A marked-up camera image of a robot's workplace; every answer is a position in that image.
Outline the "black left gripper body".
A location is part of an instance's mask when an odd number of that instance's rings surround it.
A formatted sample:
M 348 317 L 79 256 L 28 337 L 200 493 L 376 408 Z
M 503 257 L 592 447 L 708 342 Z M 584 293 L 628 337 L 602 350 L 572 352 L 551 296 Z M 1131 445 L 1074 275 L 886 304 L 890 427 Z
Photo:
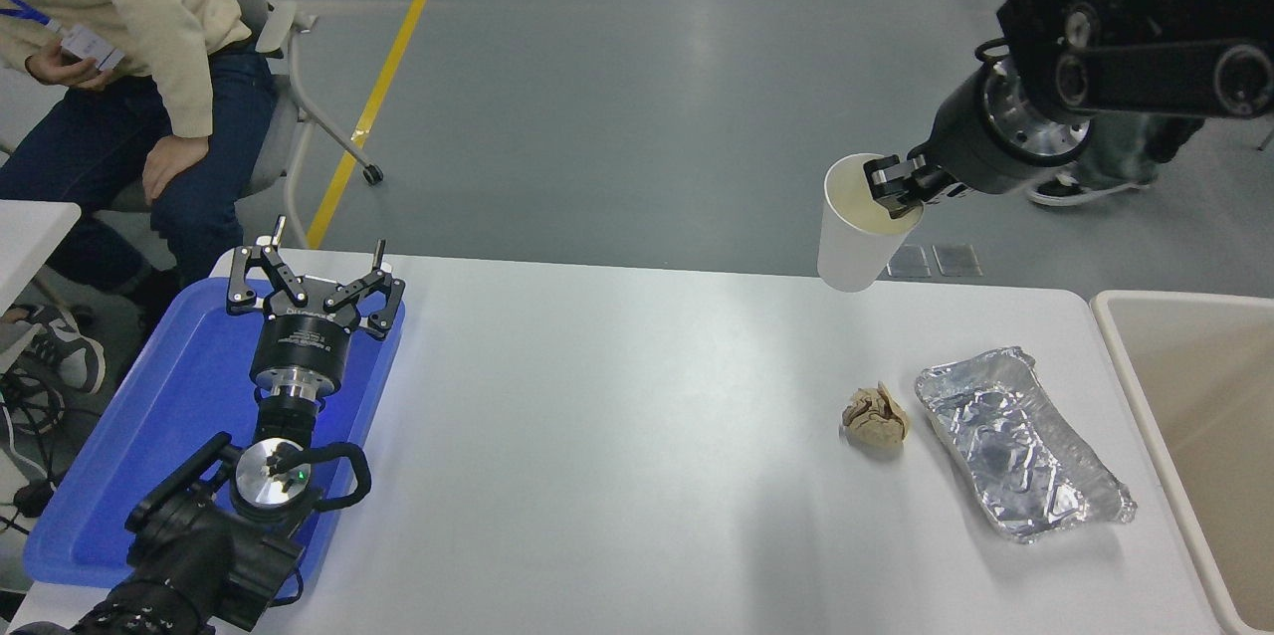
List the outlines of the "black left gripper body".
M 302 278 L 307 295 L 296 306 L 285 289 L 274 289 L 262 307 L 264 323 L 248 374 L 261 389 L 273 389 L 276 377 L 306 371 L 318 379 L 322 389 L 341 388 L 353 332 L 362 320 L 355 305 L 338 306 L 327 312 L 324 305 L 338 298 L 341 283 Z

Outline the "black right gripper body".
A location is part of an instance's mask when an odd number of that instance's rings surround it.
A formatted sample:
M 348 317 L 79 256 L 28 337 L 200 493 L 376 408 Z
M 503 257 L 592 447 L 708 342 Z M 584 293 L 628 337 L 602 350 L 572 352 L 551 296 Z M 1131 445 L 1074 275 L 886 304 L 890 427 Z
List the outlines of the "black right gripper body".
M 913 148 L 913 156 L 924 159 L 913 173 L 920 196 L 1000 195 L 1049 170 L 1047 159 L 1012 145 L 992 128 L 986 102 L 996 77 L 992 68 L 978 68 L 936 110 L 927 142 Z

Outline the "person's left hand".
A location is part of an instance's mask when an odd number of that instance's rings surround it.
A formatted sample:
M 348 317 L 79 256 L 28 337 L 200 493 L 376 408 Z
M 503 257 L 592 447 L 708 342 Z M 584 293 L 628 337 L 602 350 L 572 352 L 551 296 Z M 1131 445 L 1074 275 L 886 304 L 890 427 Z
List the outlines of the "person's left hand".
M 209 136 L 178 135 L 161 136 L 155 142 L 141 164 L 141 199 L 147 205 L 153 205 L 178 175 L 206 157 L 209 142 Z

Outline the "person's right hand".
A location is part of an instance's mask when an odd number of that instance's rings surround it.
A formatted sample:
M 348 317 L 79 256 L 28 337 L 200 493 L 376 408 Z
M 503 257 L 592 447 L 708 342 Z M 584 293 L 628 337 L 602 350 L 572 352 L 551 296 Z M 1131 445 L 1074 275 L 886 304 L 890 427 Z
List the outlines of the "person's right hand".
M 52 54 L 28 56 L 25 70 L 41 85 L 61 85 L 74 91 L 103 91 L 112 77 L 110 70 L 99 70 L 96 59 L 73 59 L 59 47 Z

